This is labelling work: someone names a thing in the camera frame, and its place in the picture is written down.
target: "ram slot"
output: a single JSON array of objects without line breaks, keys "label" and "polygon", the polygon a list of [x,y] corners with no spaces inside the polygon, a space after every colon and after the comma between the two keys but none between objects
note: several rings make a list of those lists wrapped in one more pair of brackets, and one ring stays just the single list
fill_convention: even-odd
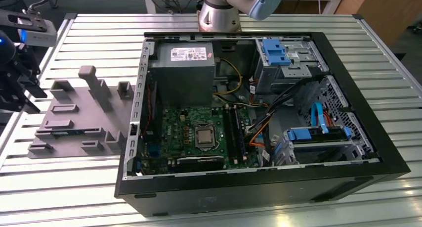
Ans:
[{"label": "ram slot", "polygon": [[230,113],[228,110],[223,110],[222,112],[222,123],[223,123],[223,133],[224,133],[224,143],[226,143],[226,150],[227,150],[227,156],[230,163],[236,163],[238,156],[235,152],[235,146],[234,146],[234,137],[231,132],[231,120],[230,120]]},{"label": "ram slot", "polygon": [[246,155],[246,146],[244,146],[244,142],[243,142],[243,131],[242,131],[242,124],[239,122],[239,115],[238,115],[238,111],[236,109],[234,109],[234,121],[235,121],[235,125],[236,125],[236,129],[235,129],[235,142],[238,144],[238,148],[239,148],[239,155],[240,157],[243,157]]},{"label": "ram slot", "polygon": [[239,159],[242,159],[242,147],[244,149],[243,139],[242,139],[242,132],[239,128],[239,121],[236,119],[236,110],[234,108],[228,111],[230,114],[230,125],[231,125],[231,132],[232,132],[232,142],[235,147],[235,155]]}]

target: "sticker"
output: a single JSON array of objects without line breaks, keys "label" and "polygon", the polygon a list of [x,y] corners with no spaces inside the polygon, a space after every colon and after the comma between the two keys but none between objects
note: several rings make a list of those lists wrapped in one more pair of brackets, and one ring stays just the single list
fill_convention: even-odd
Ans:
[{"label": "sticker", "polygon": [[292,57],[295,57],[295,58],[298,58],[298,54],[296,53],[294,53],[294,52],[287,52],[287,57],[288,58],[292,58]]},{"label": "sticker", "polygon": [[262,150],[262,157],[266,159],[266,161],[270,161],[270,154]]},{"label": "sticker", "polygon": [[255,87],[250,85],[250,86],[248,86],[248,89],[250,89],[250,93],[251,93],[251,94],[255,94]]},{"label": "sticker", "polygon": [[279,136],[278,135],[272,135],[271,142],[275,142],[278,139],[279,139]]},{"label": "sticker", "polygon": [[171,61],[206,60],[204,47],[173,48]]},{"label": "sticker", "polygon": [[54,132],[51,133],[53,135],[67,135],[69,133],[67,132]]}]

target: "blue cable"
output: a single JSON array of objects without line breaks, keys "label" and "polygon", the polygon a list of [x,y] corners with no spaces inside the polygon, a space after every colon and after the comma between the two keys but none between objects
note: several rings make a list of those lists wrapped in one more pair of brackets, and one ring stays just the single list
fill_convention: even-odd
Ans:
[{"label": "blue cable", "polygon": [[[316,124],[315,111],[318,113],[319,124]],[[319,102],[314,102],[314,104],[311,105],[310,124],[312,127],[319,126],[323,134],[328,133],[327,125],[324,124],[324,118],[323,118],[323,107],[322,107],[322,103]]]}]

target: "green circuit board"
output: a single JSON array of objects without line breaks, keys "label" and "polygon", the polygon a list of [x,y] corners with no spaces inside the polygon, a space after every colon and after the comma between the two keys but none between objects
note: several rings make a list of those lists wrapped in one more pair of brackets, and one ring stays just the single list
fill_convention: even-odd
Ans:
[{"label": "green circuit board", "polygon": [[[236,107],[242,130],[250,125],[246,107]],[[185,156],[222,156],[223,169],[240,169],[258,166],[256,153],[247,152],[235,163],[230,160],[223,122],[223,108],[165,109],[162,112],[162,139],[159,143],[159,159],[153,169],[169,173],[166,167],[171,159]],[[215,146],[203,151],[195,147],[195,127],[207,124],[214,130]]]}]

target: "barcode sticker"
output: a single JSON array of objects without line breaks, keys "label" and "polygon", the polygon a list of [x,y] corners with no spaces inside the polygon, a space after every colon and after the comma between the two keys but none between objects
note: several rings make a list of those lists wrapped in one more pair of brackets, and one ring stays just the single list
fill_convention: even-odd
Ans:
[{"label": "barcode sticker", "polygon": [[251,93],[251,94],[255,94],[255,87],[250,85],[250,86],[248,86],[248,89],[250,89],[250,93]]},{"label": "barcode sticker", "polygon": [[288,57],[288,58],[294,58],[294,57],[298,58],[298,54],[294,53],[294,52],[292,52],[292,53],[288,53],[288,52],[287,52],[287,57]]},{"label": "barcode sticker", "polygon": [[204,47],[173,48],[170,60],[171,61],[206,60],[206,48]]},{"label": "barcode sticker", "polygon": [[270,161],[270,154],[262,150],[262,157],[266,159],[266,161]]}]

